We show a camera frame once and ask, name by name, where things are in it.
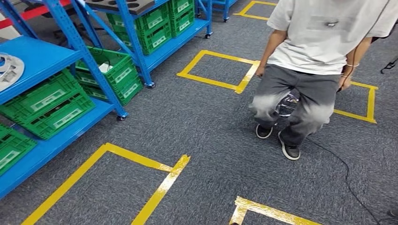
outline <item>floor marking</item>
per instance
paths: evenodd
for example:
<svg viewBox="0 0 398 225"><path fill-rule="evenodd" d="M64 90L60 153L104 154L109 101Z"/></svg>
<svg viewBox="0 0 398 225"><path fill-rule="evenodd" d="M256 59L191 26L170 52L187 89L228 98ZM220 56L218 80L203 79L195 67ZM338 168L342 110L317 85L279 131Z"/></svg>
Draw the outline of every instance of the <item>floor marking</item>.
<svg viewBox="0 0 398 225"><path fill-rule="evenodd" d="M273 2L266 2L266 1L251 1L245 8L242 9L239 13L234 13L234 15L240 15L244 17L249 17L253 19L259 19L259 20L268 20L268 17L263 17L263 16L257 16L257 15L248 15L246 14L247 11L250 10L251 7L253 7L255 4L262 4L262 5L270 5L270 6L276 6L276 3Z"/></svg>
<svg viewBox="0 0 398 225"><path fill-rule="evenodd" d="M236 208L234 214L231 217L229 223L230 225L233 223L241 225L248 210L260 213L264 216L271 217L291 225L320 225L310 220L244 199L239 196L237 196L237 199L235 200L235 205Z"/></svg>
<svg viewBox="0 0 398 225"><path fill-rule="evenodd" d="M73 174L69 176L69 178L67 178L66 181L59 186L59 188L57 188L36 210L34 210L22 222L22 225L35 224L107 151L141 165L169 172L165 180L161 183L152 197L139 212L136 219L134 219L131 223L134 225L141 225L145 223L190 160L189 156L182 155L176 165L172 168L168 165L164 165L132 151L120 148L116 145L110 143L103 144L75 172L73 172Z"/></svg>
<svg viewBox="0 0 398 225"><path fill-rule="evenodd" d="M158 189L152 195L152 197L146 202L145 206L138 213L136 218L133 220L131 225L141 225L146 222L155 208L158 206L164 195L176 181L177 177L180 175L181 171L188 164L190 157L184 155L173 167L173 170L167 175L164 181L160 184Z"/></svg>
<svg viewBox="0 0 398 225"><path fill-rule="evenodd" d="M379 88L376 86L372 86L372 85L368 85L368 84L364 84L364 83L358 83L358 82L351 82L351 84L360 86L360 87L364 87L364 88L369 88L369 94L368 94L368 98L367 98L366 116L356 115L354 113L344 112L344 111L337 110L337 109L334 110L334 113L337 113L337 114L340 114L343 116L348 116L351 118L355 118L358 120L367 121L370 123L376 123L376 120L375 120L375 95L376 95L376 90L378 90Z"/></svg>
<svg viewBox="0 0 398 225"><path fill-rule="evenodd" d="M215 80L212 80L212 79L208 79L208 78L204 78L204 77L200 77L200 76L189 74L189 72L195 67L195 65L202 59L202 57L204 55L212 55L212 56L223 58L223 59L244 62L244 63L252 64L252 67L245 74L245 76L243 77L242 81L237 86L233 85L233 84L224 83L224 82L221 82L221 81L215 81ZM184 78L191 79L191 80L195 80L195 81L199 81L199 82L203 82L203 83L207 83L207 84L211 84L211 85L215 85L215 86L220 86L220 87L227 88L227 89L231 89L231 90L234 90L237 94L240 94L240 93L242 93L245 90L247 84L250 82L250 80L253 77L253 75L254 75L256 69L258 68L259 64L260 64L260 61L247 60L247 59L242 59L242 58L231 56L231 55L221 54L221 53L218 53L218 52L212 52L212 51L208 51L208 50L201 50L192 59L192 61L190 63L188 63L188 65L180 73L177 74L177 76L184 77Z"/></svg>

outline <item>hand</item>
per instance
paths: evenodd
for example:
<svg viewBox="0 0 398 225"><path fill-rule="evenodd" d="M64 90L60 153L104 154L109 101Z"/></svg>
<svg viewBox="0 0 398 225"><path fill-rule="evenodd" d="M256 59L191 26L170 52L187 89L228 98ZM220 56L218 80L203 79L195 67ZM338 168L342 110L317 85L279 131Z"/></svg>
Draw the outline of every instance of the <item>hand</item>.
<svg viewBox="0 0 398 225"><path fill-rule="evenodd" d="M256 72L254 73L258 77L262 77L264 75L264 66L259 65Z"/></svg>
<svg viewBox="0 0 398 225"><path fill-rule="evenodd" d="M340 77L340 81L338 82L338 86L339 86L339 88L341 88L341 90L347 89L348 87L351 86L351 78Z"/></svg>

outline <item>white t-shirt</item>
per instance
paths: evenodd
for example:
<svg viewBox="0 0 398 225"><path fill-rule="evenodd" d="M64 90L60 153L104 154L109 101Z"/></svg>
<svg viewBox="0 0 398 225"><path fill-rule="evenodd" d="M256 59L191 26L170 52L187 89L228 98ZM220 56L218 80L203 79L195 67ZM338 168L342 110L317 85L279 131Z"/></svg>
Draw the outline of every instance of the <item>white t-shirt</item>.
<svg viewBox="0 0 398 225"><path fill-rule="evenodd" d="M287 30L288 37L267 63L340 74L346 55L364 37L388 36L397 19L398 0L279 0L267 25Z"/></svg>

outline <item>person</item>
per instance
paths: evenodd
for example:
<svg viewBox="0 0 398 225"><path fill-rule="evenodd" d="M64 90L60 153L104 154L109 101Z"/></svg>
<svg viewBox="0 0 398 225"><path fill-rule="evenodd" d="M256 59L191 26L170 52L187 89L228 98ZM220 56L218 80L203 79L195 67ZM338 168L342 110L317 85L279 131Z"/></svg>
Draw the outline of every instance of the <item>person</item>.
<svg viewBox="0 0 398 225"><path fill-rule="evenodd" d="M271 136L277 104L298 90L297 109L278 137L283 154L299 159L299 145L329 122L336 92L351 85L372 38L389 35L397 12L397 0L279 0L267 22L274 30L256 71L261 82L250 104L256 135Z"/></svg>

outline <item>shelf caster wheel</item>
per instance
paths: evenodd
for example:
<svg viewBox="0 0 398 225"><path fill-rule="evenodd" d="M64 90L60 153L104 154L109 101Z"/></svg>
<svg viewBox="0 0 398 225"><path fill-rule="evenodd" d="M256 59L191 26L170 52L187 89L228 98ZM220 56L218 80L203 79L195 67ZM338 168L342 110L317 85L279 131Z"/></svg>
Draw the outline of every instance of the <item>shelf caster wheel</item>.
<svg viewBox="0 0 398 225"><path fill-rule="evenodd" d="M145 85L146 86L146 88L149 88L149 89L152 89L152 88L155 88L155 83L151 83L151 85Z"/></svg>
<svg viewBox="0 0 398 225"><path fill-rule="evenodd" d="M123 121L126 119L126 117L125 116L117 116L116 119L117 119L117 121Z"/></svg>

